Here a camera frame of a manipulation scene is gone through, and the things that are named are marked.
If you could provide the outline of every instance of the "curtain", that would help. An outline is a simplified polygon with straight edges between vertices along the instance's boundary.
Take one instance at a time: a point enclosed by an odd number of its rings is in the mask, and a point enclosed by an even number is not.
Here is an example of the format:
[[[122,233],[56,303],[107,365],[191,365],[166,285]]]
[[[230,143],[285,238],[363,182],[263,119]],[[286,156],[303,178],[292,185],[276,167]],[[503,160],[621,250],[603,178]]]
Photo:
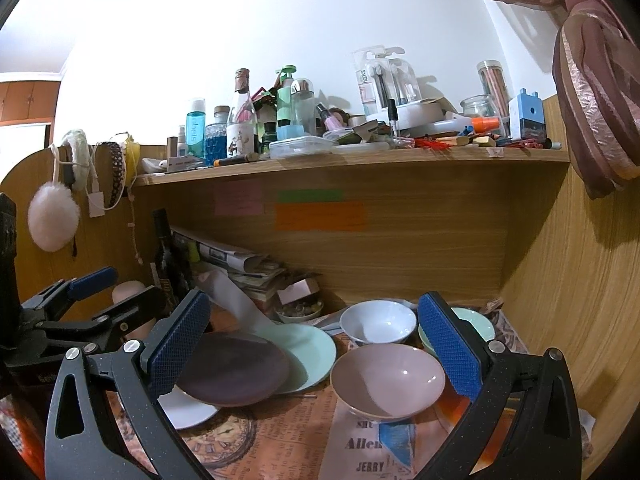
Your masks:
[[[606,0],[498,0],[568,17],[556,39],[553,76],[571,162],[599,198],[640,175],[640,51]]]

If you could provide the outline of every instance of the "ceiling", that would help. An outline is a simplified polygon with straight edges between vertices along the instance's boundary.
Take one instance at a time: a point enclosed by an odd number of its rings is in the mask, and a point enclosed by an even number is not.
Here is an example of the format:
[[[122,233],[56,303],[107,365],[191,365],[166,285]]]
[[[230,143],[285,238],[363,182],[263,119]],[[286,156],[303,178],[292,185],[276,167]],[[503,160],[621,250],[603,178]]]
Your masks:
[[[20,0],[0,29],[0,73],[59,73],[92,0]]]

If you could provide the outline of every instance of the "clock illustration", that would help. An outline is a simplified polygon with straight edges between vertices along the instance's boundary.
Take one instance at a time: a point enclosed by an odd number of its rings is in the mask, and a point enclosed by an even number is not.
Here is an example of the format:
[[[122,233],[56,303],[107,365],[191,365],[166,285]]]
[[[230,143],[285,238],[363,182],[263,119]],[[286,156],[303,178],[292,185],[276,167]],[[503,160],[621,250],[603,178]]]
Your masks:
[[[255,442],[258,423],[247,408],[224,409],[207,422],[180,436],[208,470],[226,467],[240,460]]]

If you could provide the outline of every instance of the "mint green plate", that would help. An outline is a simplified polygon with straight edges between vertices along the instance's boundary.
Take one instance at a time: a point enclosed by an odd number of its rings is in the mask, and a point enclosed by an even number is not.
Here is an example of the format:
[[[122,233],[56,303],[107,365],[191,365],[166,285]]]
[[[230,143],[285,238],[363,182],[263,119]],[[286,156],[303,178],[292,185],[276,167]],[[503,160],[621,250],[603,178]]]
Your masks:
[[[283,324],[260,327],[255,335],[271,341],[289,358],[289,377],[277,394],[290,394],[315,386],[335,362],[334,340],[315,326]]]
[[[475,310],[460,308],[457,306],[452,307],[452,310],[460,319],[464,319],[471,323],[476,329],[476,332],[478,332],[485,341],[491,341],[491,339],[495,338],[494,326],[491,324],[491,321],[485,318],[482,314],[478,314]],[[420,341],[422,341],[427,353],[437,357],[436,352],[433,349],[433,345],[427,338],[427,335],[424,333],[421,326],[418,326],[418,335],[420,336]]]

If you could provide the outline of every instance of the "light green bowl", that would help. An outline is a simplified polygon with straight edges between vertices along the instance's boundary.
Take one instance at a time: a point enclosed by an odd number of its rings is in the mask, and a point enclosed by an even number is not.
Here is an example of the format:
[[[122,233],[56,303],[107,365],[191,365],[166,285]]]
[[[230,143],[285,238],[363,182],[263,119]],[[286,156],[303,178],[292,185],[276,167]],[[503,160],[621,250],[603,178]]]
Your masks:
[[[491,341],[491,339],[495,338],[494,326],[491,324],[491,321],[485,318],[482,314],[478,314],[475,310],[469,310],[468,308],[460,308],[457,306],[453,307],[452,310],[460,319],[464,319],[471,323],[476,329],[476,332],[478,332],[485,341]],[[433,345],[431,345],[431,342],[427,338],[427,335],[424,333],[421,326],[418,326],[418,335],[420,336],[420,341],[422,341],[422,346],[424,346],[425,351],[434,357],[438,357],[436,355],[436,351],[433,349]]]

